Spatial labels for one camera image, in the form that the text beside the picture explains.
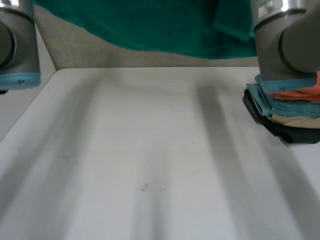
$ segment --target cloth stack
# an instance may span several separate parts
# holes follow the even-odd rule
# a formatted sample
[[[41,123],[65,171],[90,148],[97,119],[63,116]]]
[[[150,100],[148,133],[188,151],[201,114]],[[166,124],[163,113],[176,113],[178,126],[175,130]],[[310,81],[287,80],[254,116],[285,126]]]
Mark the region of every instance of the cloth stack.
[[[266,94],[261,76],[247,84],[243,102],[257,123],[287,143],[320,142],[320,72],[311,88]]]

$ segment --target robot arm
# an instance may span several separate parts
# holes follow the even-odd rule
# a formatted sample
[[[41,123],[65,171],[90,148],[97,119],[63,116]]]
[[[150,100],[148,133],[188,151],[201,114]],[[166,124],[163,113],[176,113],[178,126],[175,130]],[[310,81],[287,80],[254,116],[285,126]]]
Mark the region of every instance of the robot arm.
[[[0,90],[40,85],[32,0],[0,0]]]
[[[261,77],[310,81],[320,70],[320,5],[306,0],[251,0]]]
[[[251,0],[257,56],[266,86],[292,79],[315,83],[320,70],[320,5],[306,13],[305,1]],[[32,0],[0,0],[0,90],[39,84]]]

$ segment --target black cloth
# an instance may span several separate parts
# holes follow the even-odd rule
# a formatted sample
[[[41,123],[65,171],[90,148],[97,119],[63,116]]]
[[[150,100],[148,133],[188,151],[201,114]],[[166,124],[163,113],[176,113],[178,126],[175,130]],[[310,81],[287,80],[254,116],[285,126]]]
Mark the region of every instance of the black cloth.
[[[256,123],[262,124],[270,133],[286,143],[316,144],[320,142],[320,129],[284,126],[260,115],[248,89],[244,92],[243,103]]]

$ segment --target beige cloth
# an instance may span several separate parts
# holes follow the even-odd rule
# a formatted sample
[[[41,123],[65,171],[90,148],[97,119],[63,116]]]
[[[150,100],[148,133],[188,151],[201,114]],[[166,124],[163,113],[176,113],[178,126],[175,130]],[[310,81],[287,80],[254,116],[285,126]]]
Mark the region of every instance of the beige cloth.
[[[309,116],[280,116],[273,114],[268,117],[269,120],[276,124],[281,124],[288,127],[304,128],[304,129],[320,129],[320,117]]]

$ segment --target white tabletop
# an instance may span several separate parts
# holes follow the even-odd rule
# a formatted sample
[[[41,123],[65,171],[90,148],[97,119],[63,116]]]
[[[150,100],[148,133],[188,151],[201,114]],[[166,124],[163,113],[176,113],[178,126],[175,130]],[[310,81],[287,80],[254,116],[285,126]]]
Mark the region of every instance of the white tabletop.
[[[58,71],[0,142],[0,240],[319,240],[319,144],[253,121],[258,71]]]

